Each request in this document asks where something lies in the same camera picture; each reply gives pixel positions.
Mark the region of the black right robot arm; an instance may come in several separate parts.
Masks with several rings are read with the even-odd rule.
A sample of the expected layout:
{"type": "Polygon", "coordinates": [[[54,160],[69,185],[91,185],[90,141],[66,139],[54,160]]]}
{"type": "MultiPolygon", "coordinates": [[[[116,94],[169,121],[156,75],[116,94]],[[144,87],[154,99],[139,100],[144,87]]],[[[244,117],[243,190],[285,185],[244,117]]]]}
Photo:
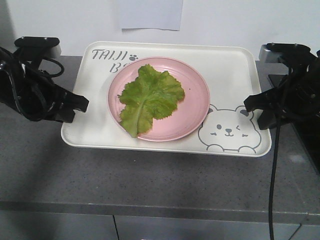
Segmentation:
{"type": "Polygon", "coordinates": [[[266,63],[281,63],[288,73],[280,77],[277,86],[244,100],[247,112],[261,110],[257,120],[261,130],[277,124],[302,122],[320,113],[320,56],[299,44],[265,44],[260,59],[266,63]]]}

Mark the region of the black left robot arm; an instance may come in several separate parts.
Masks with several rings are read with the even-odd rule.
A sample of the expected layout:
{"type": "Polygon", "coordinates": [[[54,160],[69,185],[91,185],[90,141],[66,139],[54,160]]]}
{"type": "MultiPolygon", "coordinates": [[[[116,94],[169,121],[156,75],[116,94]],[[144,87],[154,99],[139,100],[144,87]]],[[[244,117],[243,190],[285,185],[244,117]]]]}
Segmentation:
{"type": "Polygon", "coordinates": [[[76,111],[87,111],[89,100],[53,81],[64,73],[60,62],[46,56],[41,60],[58,65],[60,71],[50,74],[5,48],[0,49],[0,102],[32,122],[72,123],[76,111]]]}

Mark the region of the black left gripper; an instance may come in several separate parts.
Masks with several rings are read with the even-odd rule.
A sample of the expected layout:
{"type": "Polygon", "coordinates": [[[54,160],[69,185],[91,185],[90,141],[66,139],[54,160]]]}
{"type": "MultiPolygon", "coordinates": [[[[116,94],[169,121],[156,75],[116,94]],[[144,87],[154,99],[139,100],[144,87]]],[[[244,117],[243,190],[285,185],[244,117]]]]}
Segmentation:
{"type": "Polygon", "coordinates": [[[73,110],[85,113],[89,100],[55,84],[52,78],[62,75],[64,67],[56,60],[50,61],[60,67],[60,72],[50,74],[27,61],[7,61],[7,106],[33,122],[72,123],[73,110]]]}

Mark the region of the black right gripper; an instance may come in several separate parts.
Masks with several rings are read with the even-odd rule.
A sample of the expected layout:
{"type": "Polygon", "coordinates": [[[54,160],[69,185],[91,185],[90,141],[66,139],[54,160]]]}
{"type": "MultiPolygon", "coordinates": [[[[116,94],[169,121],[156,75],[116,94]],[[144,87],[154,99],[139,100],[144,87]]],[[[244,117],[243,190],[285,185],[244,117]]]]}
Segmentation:
{"type": "Polygon", "coordinates": [[[320,58],[283,59],[288,67],[279,85],[244,100],[247,112],[263,110],[257,120],[260,130],[274,129],[282,123],[302,122],[320,115],[320,58]]]}

